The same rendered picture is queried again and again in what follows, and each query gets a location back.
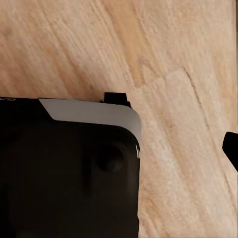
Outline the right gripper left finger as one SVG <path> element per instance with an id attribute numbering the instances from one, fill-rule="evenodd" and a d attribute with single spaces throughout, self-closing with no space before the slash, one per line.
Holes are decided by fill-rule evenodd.
<path id="1" fill-rule="evenodd" d="M 21 132 L 0 137 L 0 191 L 26 151 Z"/>

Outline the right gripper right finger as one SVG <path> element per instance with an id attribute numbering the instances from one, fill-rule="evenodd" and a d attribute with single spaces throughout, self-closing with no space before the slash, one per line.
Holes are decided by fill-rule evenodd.
<path id="1" fill-rule="evenodd" d="M 238 133 L 227 132 L 222 149 L 238 172 Z"/>

